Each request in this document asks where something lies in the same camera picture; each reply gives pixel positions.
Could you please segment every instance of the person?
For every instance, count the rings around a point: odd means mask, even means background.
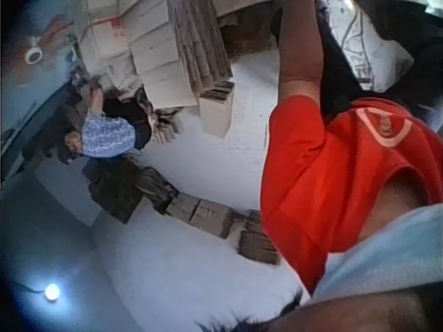
[[[432,130],[443,39],[422,43],[385,93],[363,91],[318,7],[287,0],[274,31],[278,105],[261,191],[263,228],[311,299],[266,322],[202,329],[443,331],[443,140]]]
[[[99,86],[91,87],[91,106],[82,132],[72,130],[65,144],[74,154],[94,158],[111,158],[135,148],[141,150],[150,141],[152,126],[149,110],[136,100],[121,102],[112,98],[103,101]]]

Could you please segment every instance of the blue face mask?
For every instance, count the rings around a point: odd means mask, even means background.
[[[331,254],[309,304],[443,281],[443,204],[405,214],[342,254]]]

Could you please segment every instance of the dark pants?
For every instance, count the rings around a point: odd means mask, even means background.
[[[134,127],[136,142],[134,147],[141,150],[150,141],[152,128],[147,122],[146,112],[137,101],[121,102],[117,98],[106,99],[103,103],[103,111],[109,118],[123,118]]]
[[[282,11],[272,22],[272,33],[279,40]],[[417,42],[414,64],[408,72],[384,93],[364,91],[355,77],[341,47],[332,35],[323,14],[318,15],[318,27],[324,52],[323,77],[320,87],[322,115],[333,118],[347,111],[353,100],[379,97],[393,100],[424,121],[433,131],[443,123],[443,38],[429,37]]]

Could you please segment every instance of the red t-shirt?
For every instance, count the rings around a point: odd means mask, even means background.
[[[330,252],[352,247],[377,194],[401,169],[442,202],[443,141],[398,104],[365,98],[325,124],[296,95],[269,124],[261,193],[263,227],[312,292]]]

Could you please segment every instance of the light bulb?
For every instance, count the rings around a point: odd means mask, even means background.
[[[46,287],[44,294],[49,301],[55,301],[60,296],[60,288],[56,284],[51,284]]]

